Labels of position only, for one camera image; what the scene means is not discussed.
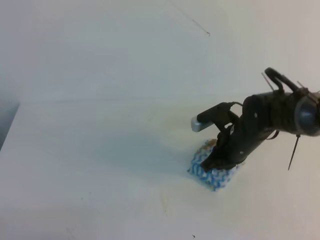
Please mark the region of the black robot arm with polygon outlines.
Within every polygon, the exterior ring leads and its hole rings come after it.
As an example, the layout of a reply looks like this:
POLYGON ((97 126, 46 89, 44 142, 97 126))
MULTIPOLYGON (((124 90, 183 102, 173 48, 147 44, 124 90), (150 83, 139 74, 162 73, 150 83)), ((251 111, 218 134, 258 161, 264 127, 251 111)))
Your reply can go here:
POLYGON ((206 172, 239 165, 273 132, 320 134, 320 106, 301 90, 251 95, 241 105, 241 116, 231 111, 233 105, 222 102, 196 116, 200 130, 214 124, 220 131, 211 154, 201 163, 206 172))

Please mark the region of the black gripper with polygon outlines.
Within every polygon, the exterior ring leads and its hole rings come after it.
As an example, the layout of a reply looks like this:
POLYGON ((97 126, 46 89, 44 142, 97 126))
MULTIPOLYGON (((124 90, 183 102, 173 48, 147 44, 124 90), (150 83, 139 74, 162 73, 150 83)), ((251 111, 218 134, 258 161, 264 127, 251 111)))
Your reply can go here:
POLYGON ((212 153, 200 164, 205 171, 230 170, 242 163, 270 135, 269 102, 252 95, 243 102, 242 115, 229 136, 217 141, 212 153))

